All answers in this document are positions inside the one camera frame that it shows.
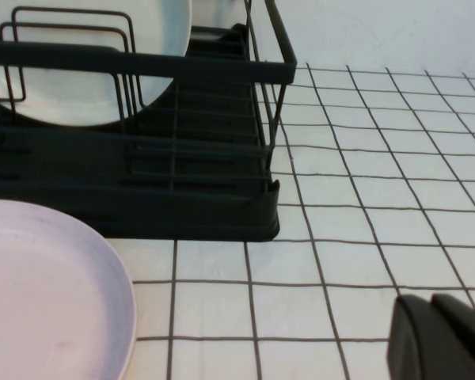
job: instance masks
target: black dish rack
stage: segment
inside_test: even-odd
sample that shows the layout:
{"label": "black dish rack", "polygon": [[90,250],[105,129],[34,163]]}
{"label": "black dish rack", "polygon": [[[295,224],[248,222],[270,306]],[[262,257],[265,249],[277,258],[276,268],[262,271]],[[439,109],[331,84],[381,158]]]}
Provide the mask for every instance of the black dish rack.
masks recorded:
{"label": "black dish rack", "polygon": [[[283,63],[260,62],[251,0],[244,0],[245,25],[192,27],[185,57],[136,53],[125,13],[17,7],[0,27],[0,67],[9,90],[0,98],[0,199],[66,212],[106,237],[273,239],[279,231],[279,182],[272,181],[270,167],[296,59],[274,0],[265,4]],[[18,22],[20,12],[113,15],[124,17],[128,30]],[[24,27],[115,32],[123,37],[123,51],[21,42],[18,30]],[[11,41],[3,37],[7,28],[13,30]],[[120,121],[72,128],[17,114],[15,105],[28,96],[25,67],[110,74]],[[10,85],[12,70],[21,78],[20,97]],[[173,83],[153,104],[142,104],[139,76]],[[273,113],[266,85],[274,84],[281,86]]]}

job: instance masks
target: black object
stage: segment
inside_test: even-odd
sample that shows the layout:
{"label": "black object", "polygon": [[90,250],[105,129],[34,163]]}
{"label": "black object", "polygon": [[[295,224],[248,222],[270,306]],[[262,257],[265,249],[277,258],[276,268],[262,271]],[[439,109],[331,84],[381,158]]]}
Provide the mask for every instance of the black object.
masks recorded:
{"label": "black object", "polygon": [[[9,88],[0,104],[7,102],[11,108],[0,105],[0,198],[64,211],[106,237],[275,237],[279,182],[272,181],[270,166],[296,59],[274,0],[265,0],[284,63],[259,62],[251,0],[244,3],[246,25],[193,27],[185,57],[136,53],[133,24],[125,13],[17,7],[12,21],[0,27],[0,67]],[[20,12],[112,15],[125,18],[128,30],[18,22]],[[21,42],[19,31],[26,27],[117,33],[123,51]],[[7,28],[12,28],[14,41],[4,41]],[[23,67],[109,73],[120,121],[64,128],[18,115],[15,105],[28,96]],[[22,93],[15,93],[16,98],[11,70],[18,70],[21,79]],[[148,75],[174,78],[151,105],[143,104],[139,81]],[[261,85],[267,120],[260,118],[256,83]],[[266,84],[281,85],[275,113]]]}
{"label": "black object", "polygon": [[398,297],[387,359],[392,380],[475,380],[475,310],[446,294]]}

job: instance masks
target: tiled countertop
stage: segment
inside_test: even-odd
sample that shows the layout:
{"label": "tiled countertop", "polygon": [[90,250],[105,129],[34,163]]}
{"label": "tiled countertop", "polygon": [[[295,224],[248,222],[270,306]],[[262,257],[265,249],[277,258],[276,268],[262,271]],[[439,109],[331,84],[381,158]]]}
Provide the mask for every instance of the tiled countertop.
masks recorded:
{"label": "tiled countertop", "polygon": [[274,241],[111,241],[127,380],[388,379],[397,295],[475,307],[473,76],[302,67],[282,121]]}

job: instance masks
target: pink plate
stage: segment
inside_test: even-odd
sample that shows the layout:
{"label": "pink plate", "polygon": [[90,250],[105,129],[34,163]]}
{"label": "pink plate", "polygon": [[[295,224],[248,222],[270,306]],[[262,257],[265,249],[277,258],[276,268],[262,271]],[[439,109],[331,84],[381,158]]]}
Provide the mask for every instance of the pink plate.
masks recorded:
{"label": "pink plate", "polygon": [[0,200],[0,380],[120,380],[135,313],[130,278],[101,235]]}

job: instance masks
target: plate rim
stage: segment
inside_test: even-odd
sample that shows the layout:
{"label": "plate rim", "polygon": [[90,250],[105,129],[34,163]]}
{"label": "plate rim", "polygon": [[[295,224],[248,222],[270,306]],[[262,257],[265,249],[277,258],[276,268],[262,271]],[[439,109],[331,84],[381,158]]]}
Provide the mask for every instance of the plate rim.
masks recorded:
{"label": "plate rim", "polygon": [[20,200],[11,200],[11,199],[0,199],[0,203],[8,204],[11,207],[16,207],[16,206],[19,206],[19,207],[34,207],[34,208],[37,208],[38,210],[47,211],[47,212],[49,212],[52,215],[55,215],[57,217],[65,218],[66,220],[68,220],[72,223],[75,223],[76,225],[80,226],[81,228],[88,230],[95,238],[97,238],[97,239],[101,240],[102,242],[104,242],[105,245],[107,246],[107,248],[109,249],[109,252],[112,253],[112,255],[114,255],[114,257],[118,260],[118,262],[120,263],[120,267],[123,270],[124,275],[128,279],[128,281],[127,281],[127,290],[130,292],[131,302],[132,302],[132,306],[133,306],[133,308],[132,308],[133,309],[132,310],[133,324],[132,324],[132,331],[131,331],[131,339],[127,344],[127,356],[125,357],[125,361],[124,361],[123,366],[120,370],[120,374],[118,375],[118,378],[116,379],[116,380],[123,380],[125,375],[127,374],[127,371],[129,369],[129,367],[130,367],[132,354],[133,354],[133,351],[134,351],[134,348],[135,348],[135,344],[137,342],[138,310],[137,310],[137,300],[136,300],[136,297],[135,297],[134,284],[132,282],[132,278],[130,276],[130,273],[127,270],[127,267],[125,266],[124,261],[121,259],[118,252],[114,249],[114,247],[112,247],[112,245],[108,242],[108,240],[105,237],[103,237],[101,234],[99,234],[94,228],[92,228],[91,226],[89,226],[86,223],[82,222],[81,220],[73,217],[72,215],[69,215],[69,214],[66,214],[64,212],[58,211],[54,208],[50,208],[50,207],[40,205],[38,203],[30,203],[30,202],[24,202],[24,201],[20,201]]}

